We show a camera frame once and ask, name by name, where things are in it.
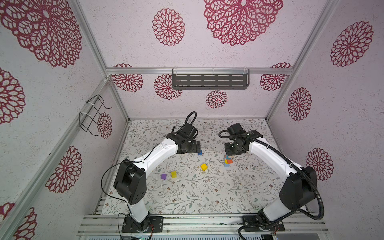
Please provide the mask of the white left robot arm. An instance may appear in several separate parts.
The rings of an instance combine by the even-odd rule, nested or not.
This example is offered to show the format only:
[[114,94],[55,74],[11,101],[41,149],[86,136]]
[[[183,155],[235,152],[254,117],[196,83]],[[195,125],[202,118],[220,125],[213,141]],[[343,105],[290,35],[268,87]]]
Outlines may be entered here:
[[173,155],[197,154],[201,150],[196,140],[199,131],[185,123],[178,131],[172,131],[166,138],[143,156],[133,160],[123,160],[114,182],[114,189],[127,203],[134,223],[144,223],[149,212],[144,203],[147,191],[147,177],[162,162]]

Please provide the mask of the yellow-green wood cube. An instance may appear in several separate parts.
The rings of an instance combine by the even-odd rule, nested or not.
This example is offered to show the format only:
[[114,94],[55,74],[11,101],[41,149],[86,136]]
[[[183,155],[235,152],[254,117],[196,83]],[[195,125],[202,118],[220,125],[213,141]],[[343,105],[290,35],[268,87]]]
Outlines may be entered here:
[[176,178],[178,176],[178,174],[176,171],[173,171],[173,172],[171,172],[171,176],[172,176],[172,178]]

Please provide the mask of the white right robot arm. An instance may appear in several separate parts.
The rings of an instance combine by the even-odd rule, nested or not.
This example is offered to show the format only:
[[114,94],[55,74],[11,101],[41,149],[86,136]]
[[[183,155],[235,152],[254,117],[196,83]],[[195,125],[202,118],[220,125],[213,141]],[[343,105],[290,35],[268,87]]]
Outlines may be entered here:
[[238,156],[247,152],[256,155],[283,181],[278,198],[258,213],[263,224],[280,221],[297,211],[302,212],[304,205],[315,199],[321,200],[316,171],[287,158],[258,131],[247,132],[236,123],[220,131],[219,137],[231,140],[225,143],[227,155]]

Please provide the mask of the yellow wood cube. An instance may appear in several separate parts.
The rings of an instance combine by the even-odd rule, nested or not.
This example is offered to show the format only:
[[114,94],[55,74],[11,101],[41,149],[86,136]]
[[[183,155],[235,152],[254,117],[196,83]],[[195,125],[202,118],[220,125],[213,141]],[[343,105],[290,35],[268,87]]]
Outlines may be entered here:
[[206,171],[208,169],[208,166],[206,164],[201,165],[202,171]]

